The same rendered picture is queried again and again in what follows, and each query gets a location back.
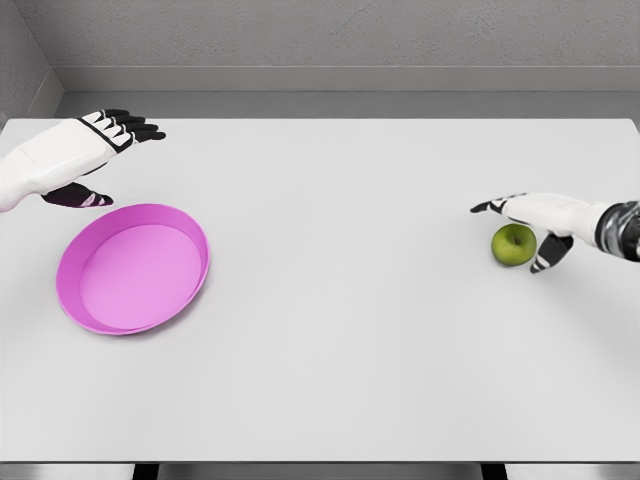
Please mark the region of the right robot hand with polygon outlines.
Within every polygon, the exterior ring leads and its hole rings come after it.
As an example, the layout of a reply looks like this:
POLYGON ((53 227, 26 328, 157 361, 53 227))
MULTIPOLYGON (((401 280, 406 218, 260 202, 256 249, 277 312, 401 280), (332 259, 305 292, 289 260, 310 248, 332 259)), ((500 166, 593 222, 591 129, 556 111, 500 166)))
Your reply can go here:
POLYGON ((596 247, 596 227, 606 208, 560 194, 528 193, 488 200, 470 209, 472 213, 487 210, 547 231, 530 267, 537 274, 562 261, 575 239, 596 247))

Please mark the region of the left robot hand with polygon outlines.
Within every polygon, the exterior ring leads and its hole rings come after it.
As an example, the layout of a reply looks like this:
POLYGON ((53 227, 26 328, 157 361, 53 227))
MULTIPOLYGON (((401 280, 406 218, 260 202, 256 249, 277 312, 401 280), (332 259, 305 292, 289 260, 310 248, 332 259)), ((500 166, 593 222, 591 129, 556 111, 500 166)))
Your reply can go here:
POLYGON ((52 205, 68 208, 110 206, 114 200, 76 180, 104 167, 114 156, 166 134, 155 124, 127 110, 98 110, 58 125, 26 141, 26 154, 35 182, 33 191, 52 205))

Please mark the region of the green apple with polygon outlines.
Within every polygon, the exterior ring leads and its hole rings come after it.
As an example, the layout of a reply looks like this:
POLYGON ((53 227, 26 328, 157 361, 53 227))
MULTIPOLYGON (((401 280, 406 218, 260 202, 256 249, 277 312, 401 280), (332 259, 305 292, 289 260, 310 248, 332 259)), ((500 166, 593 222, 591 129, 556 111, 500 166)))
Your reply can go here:
POLYGON ((521 224, 508 224, 498 229, 491 239, 491 252, 503 266, 514 267, 529 262, 537 250, 534 231, 521 224))

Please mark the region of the pink round plate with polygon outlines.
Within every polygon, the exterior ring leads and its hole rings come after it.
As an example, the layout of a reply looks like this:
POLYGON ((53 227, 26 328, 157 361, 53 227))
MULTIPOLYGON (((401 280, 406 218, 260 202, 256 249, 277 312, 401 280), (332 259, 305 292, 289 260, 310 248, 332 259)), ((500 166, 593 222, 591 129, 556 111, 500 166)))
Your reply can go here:
POLYGON ((67 316, 105 335, 127 335, 178 315, 205 283, 211 261, 204 229, 162 204, 116 209, 69 243, 56 272, 67 316))

